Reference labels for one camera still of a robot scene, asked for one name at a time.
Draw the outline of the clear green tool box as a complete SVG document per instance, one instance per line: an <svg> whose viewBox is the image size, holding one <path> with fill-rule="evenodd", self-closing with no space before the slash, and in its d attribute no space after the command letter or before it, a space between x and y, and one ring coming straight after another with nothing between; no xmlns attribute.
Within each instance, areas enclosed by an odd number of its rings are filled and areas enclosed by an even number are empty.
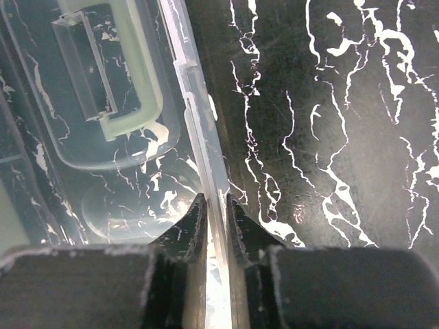
<svg viewBox="0 0 439 329"><path fill-rule="evenodd" d="M227 192L184 1L1 2L1 257L148 244L203 194L203 328L231 328Z"/></svg>

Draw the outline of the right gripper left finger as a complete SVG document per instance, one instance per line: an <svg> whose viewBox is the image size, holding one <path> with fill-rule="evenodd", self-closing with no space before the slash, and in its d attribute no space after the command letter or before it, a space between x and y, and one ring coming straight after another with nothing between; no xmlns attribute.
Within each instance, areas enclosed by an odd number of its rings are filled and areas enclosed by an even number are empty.
<svg viewBox="0 0 439 329"><path fill-rule="evenodd" d="M148 244L20 246L1 257L2 328L203 328L208 206Z"/></svg>

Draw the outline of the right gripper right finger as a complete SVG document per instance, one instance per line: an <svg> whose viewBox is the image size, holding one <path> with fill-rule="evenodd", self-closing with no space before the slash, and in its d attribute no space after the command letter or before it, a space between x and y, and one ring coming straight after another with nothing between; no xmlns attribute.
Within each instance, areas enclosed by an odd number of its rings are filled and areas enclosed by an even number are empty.
<svg viewBox="0 0 439 329"><path fill-rule="evenodd" d="M420 254L288 247L226 199L234 328L437 328L438 274Z"/></svg>

